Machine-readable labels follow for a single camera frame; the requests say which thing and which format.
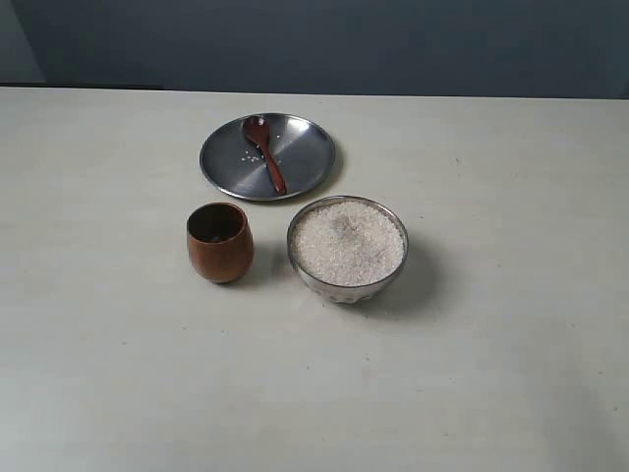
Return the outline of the brown wooden cup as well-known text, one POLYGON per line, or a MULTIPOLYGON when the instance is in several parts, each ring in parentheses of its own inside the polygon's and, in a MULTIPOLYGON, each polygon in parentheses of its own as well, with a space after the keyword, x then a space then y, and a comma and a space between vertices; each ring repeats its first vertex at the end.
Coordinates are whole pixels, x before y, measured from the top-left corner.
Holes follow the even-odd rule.
POLYGON ((196 272, 218 284, 244 276, 255 254, 247 216, 229 203, 207 204, 191 213, 187 220, 187 248, 196 272))

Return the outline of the dark red wooden spoon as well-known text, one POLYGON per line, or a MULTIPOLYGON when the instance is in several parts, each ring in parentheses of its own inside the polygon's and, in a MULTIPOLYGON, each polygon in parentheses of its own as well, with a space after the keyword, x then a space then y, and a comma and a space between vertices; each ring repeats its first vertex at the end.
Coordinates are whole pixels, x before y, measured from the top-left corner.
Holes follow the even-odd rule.
POLYGON ((275 193, 284 196, 287 193, 286 183, 269 149, 270 128, 265 119, 261 116, 249 116, 245 119, 242 130, 245 138, 261 152, 275 193))

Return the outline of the glass bowl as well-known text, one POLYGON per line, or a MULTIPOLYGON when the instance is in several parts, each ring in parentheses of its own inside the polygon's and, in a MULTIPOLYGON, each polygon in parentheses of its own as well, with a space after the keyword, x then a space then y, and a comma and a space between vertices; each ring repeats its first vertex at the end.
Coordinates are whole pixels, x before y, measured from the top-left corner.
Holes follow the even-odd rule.
POLYGON ((409 238, 406 231, 405 226, 402 221, 395 215, 392 211, 390 211, 387 207, 381 205, 378 202, 372 201, 370 199, 355 197, 355 196, 332 196, 319 199, 314 201, 307 206, 304 206, 292 219, 290 225, 287 230, 287 254, 290 264, 293 270, 299 275, 302 281, 315 293, 322 296, 323 298, 334 302, 334 303, 345 303, 345 304, 354 304, 360 301, 369 300, 378 292, 387 287, 393 280, 397 278, 399 273, 403 270, 404 264, 407 259, 409 249, 409 238), (294 257, 291 247, 291 237, 293 236, 294 229, 297 223, 301 220, 305 214, 313 209, 319 207, 327 207, 330 205, 342 203, 345 201, 352 202, 360 202, 364 203, 370 207, 374 207, 384 213, 390 220, 395 224, 397 229, 402 233, 402 238, 404 242, 404 258, 399 267, 397 267, 390 275, 383 278, 382 280, 363 286, 338 286, 333 284, 325 283, 310 274, 308 274, 303 268, 301 268, 294 257))

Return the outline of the round steel plate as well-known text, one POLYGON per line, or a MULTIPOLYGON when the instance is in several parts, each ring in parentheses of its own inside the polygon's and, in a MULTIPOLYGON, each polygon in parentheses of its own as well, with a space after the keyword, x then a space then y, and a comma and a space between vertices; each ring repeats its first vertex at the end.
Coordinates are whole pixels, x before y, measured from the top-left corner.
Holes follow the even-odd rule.
POLYGON ((279 134, 277 164, 286 183, 284 196, 275 193, 265 161, 245 159, 247 144, 242 130, 244 116, 232 120, 206 138, 200 149, 202 174, 221 192, 241 200, 271 202, 307 193, 321 184, 335 166, 336 149, 332 138, 316 123, 284 113, 259 113, 279 134))

